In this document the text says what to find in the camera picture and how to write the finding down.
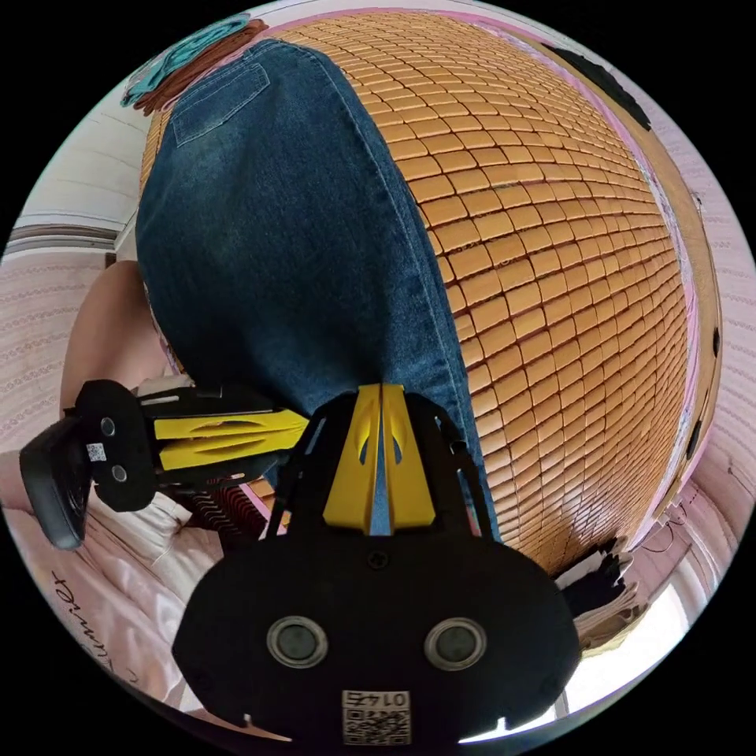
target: qr code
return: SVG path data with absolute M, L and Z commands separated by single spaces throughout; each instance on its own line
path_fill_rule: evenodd
M 402 746 L 411 742 L 410 694 L 344 691 L 343 735 L 348 746 Z
M 105 447 L 101 443 L 88 443 L 87 454 L 89 455 L 90 462 L 108 461 L 108 458 L 105 456 Z

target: jeans back pocket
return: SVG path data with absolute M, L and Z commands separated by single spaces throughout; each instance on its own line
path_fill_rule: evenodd
M 247 55 L 211 73 L 193 86 L 173 110 L 171 124 L 176 145 L 198 139 L 226 123 L 268 85 L 265 69 Z

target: jeans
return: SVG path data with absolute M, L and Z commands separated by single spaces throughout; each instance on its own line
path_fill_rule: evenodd
M 155 319 L 197 384 L 251 385 L 306 416 L 363 384 L 423 394 L 466 438 L 498 534 L 428 234 L 325 55 L 266 39 L 187 90 L 136 246 Z M 382 459 L 372 532 L 388 532 Z

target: teal cloth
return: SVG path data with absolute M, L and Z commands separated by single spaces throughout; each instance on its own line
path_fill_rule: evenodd
M 127 108 L 134 105 L 140 97 L 155 91 L 172 73 L 191 63 L 210 45 L 244 29 L 249 23 L 249 13 L 237 13 L 184 37 L 154 57 L 132 77 L 120 101 L 121 105 Z

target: orange tile pattern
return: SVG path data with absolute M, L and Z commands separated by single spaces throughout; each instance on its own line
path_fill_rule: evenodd
M 676 433 L 686 321 L 626 147 L 562 79 L 456 20 L 360 14 L 278 36 L 342 68 L 413 192 L 505 542 L 555 572 L 634 531 Z

